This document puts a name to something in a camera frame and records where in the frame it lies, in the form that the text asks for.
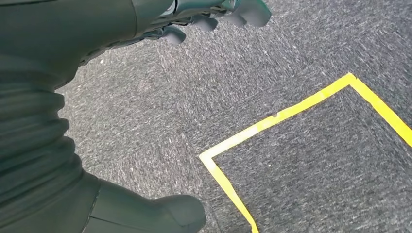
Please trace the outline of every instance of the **gray carpet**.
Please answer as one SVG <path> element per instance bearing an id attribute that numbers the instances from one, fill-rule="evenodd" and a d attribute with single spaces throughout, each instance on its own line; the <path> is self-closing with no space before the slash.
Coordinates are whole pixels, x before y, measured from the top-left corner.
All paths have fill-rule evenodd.
<path id="1" fill-rule="evenodd" d="M 411 1 L 268 4 L 265 28 L 184 28 L 183 45 L 141 42 L 82 67 L 58 92 L 86 170 L 149 198 L 195 195 L 204 232 L 246 233 L 204 150 L 347 72 L 412 127 Z M 412 149 L 351 89 L 216 162 L 263 233 L 412 231 Z"/>

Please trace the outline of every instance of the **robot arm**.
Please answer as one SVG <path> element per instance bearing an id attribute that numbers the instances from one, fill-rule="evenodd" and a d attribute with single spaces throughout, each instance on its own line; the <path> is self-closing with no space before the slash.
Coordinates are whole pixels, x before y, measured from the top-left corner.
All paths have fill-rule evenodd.
<path id="1" fill-rule="evenodd" d="M 0 0 L 0 233 L 198 232 L 196 198 L 148 200 L 85 172 L 54 91 L 107 49 L 183 42 L 173 25 L 270 16 L 260 0 Z"/>

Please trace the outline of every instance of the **yellow floor marking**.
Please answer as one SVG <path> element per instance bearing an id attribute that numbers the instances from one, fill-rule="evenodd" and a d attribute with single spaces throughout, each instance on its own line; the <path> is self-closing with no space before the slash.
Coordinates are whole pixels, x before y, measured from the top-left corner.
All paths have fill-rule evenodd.
<path id="1" fill-rule="evenodd" d="M 348 73 L 341 77 L 331 85 L 320 90 L 316 94 L 304 99 L 302 102 L 286 108 L 278 112 L 275 116 L 270 116 L 249 128 L 235 134 L 234 136 L 224 140 L 223 142 L 213 146 L 199 155 L 199 158 L 206 166 L 208 171 L 212 174 L 213 178 L 218 182 L 223 191 L 232 200 L 235 206 L 243 214 L 246 220 L 252 227 L 252 233 L 259 233 L 258 227 L 253 219 L 252 215 L 243 204 L 240 197 L 237 195 L 233 185 L 229 179 L 225 176 L 222 170 L 213 161 L 213 157 L 216 155 L 244 142 L 259 132 L 268 129 L 306 109 L 315 106 L 316 104 L 326 100 L 332 95 L 336 94 L 340 90 L 347 86 L 351 86 L 357 91 L 366 101 L 368 101 L 373 108 L 388 122 L 388 124 L 399 134 L 405 142 L 412 147 L 412 130 L 396 115 L 392 109 L 390 109 L 371 89 L 369 89 L 362 81 L 357 79 L 353 74 Z"/>

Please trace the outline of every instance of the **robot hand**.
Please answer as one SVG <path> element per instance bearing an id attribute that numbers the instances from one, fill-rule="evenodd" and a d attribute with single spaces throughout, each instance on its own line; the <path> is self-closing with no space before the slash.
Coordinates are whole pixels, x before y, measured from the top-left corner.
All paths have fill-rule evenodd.
<path id="1" fill-rule="evenodd" d="M 171 6 L 154 20 L 149 28 L 135 38 L 111 44 L 93 56 L 83 59 L 81 66 L 101 55 L 106 49 L 129 46 L 142 40 L 165 38 L 171 44 L 181 44 L 186 35 L 178 26 L 194 25 L 204 32 L 210 32 L 218 25 L 217 18 L 229 21 L 237 27 L 250 24 L 265 26 L 272 13 L 262 0 L 174 0 Z"/>
<path id="2" fill-rule="evenodd" d="M 85 172 L 54 91 L 107 49 L 181 43 L 174 25 L 261 27 L 270 16 L 261 0 L 0 0 L 0 233 L 198 232 L 198 199 L 148 200 Z"/>

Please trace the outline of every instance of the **dark green robot body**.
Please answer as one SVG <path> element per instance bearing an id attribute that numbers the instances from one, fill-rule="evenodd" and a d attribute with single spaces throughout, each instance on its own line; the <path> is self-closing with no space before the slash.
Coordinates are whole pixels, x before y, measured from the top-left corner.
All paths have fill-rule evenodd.
<path id="1" fill-rule="evenodd" d="M 107 49 L 170 35 L 183 41 L 173 24 L 199 22 L 207 31 L 229 9 L 247 18 L 229 2 L 0 0 L 0 233 L 195 233 L 204 226 L 194 197 L 148 200 L 85 172 L 64 136 L 69 123 L 57 114 L 64 97 L 55 89 Z"/>

